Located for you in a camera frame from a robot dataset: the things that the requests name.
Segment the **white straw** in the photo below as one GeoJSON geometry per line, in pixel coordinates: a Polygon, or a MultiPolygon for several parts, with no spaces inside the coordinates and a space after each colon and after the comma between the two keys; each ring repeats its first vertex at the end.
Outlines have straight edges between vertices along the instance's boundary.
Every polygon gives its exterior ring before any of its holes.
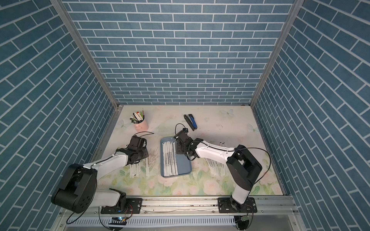
{"type": "Polygon", "coordinates": [[[174,153],[174,142],[168,142],[168,150],[169,150],[169,158],[170,158],[170,166],[171,166],[171,175],[176,176],[178,175],[177,171],[177,163],[176,163],[176,154],[174,153]]]}
{"type": "Polygon", "coordinates": [[[170,172],[170,164],[168,162],[168,150],[167,150],[168,144],[167,142],[164,142],[162,144],[162,149],[163,149],[163,158],[164,158],[164,176],[169,177],[171,175],[170,172]]]}

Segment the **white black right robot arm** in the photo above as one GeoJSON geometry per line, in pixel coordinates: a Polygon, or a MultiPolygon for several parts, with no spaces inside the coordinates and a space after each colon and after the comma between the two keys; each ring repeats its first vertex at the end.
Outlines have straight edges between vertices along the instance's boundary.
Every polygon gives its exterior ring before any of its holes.
{"type": "Polygon", "coordinates": [[[206,158],[227,166],[236,186],[229,199],[226,197],[218,199],[220,213],[257,212],[255,200],[250,197],[250,193],[261,179],[263,167],[247,147],[217,146],[200,138],[192,139],[185,131],[178,132],[174,139],[179,145],[180,154],[187,158],[206,158]]]}

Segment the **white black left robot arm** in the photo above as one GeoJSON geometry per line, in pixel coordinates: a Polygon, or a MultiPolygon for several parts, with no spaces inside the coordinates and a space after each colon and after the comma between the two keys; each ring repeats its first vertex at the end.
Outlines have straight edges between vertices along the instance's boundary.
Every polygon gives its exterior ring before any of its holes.
{"type": "Polygon", "coordinates": [[[146,145],[145,138],[134,135],[126,148],[117,149],[106,159],[68,166],[51,202],[77,214],[98,207],[114,213],[126,211],[129,208],[126,193],[116,189],[98,190],[98,180],[116,169],[138,164],[147,158],[146,145]]]}

